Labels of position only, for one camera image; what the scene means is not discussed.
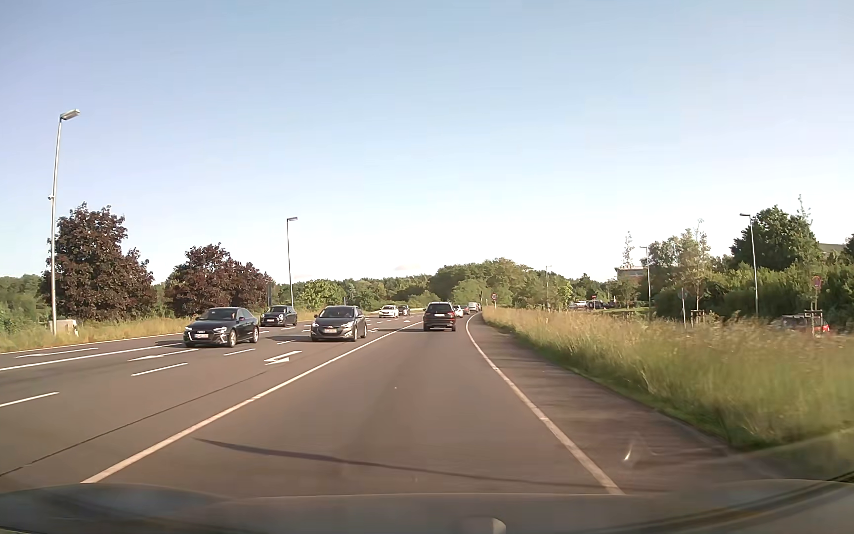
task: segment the car windshield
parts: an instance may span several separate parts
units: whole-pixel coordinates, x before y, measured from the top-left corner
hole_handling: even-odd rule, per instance
[[[319,313],[323,319],[347,319],[355,316],[355,309],[350,306],[328,306]]]
[[[199,318],[204,321],[232,321],[236,319],[236,309],[211,308],[205,311]]]

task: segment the asphalt road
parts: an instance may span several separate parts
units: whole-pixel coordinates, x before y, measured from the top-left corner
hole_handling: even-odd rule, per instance
[[[163,335],[0,356],[0,491],[145,483],[233,497],[648,493],[765,478],[487,326],[305,322],[256,344]]]

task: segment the parked car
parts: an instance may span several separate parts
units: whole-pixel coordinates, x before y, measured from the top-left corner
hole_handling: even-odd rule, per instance
[[[299,314],[291,306],[272,306],[262,314],[259,326],[286,326],[299,323]]]
[[[378,317],[398,317],[397,306],[394,304],[386,304],[378,310]]]
[[[450,302],[431,302],[424,310],[424,332],[434,328],[449,328],[457,332],[457,313]]]
[[[357,306],[328,306],[315,315],[311,323],[312,341],[321,339],[349,339],[357,341],[367,337],[367,319]]]
[[[235,347],[237,341],[259,341],[259,325],[246,308],[210,308],[183,329],[183,344]]]

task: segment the black sedan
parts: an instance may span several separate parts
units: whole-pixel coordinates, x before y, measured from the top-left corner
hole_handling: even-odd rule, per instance
[[[367,337],[367,319],[357,306],[328,306],[311,323],[311,340]]]
[[[259,326],[286,326],[299,323],[299,314],[291,306],[272,306],[262,314]]]
[[[183,329],[183,344],[235,347],[237,341],[255,343],[259,325],[246,308],[210,308]]]

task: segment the grass verge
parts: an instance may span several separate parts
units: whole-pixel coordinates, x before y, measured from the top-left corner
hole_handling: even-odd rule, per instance
[[[620,394],[740,449],[854,427],[854,339],[754,324],[706,326],[599,313],[486,309],[485,320]]]
[[[58,334],[41,325],[27,329],[0,334],[0,353],[61,347],[77,343],[111,341],[146,335],[177,334],[190,320],[185,318],[154,317],[150,319],[120,322],[88,322],[78,326],[78,335]]]

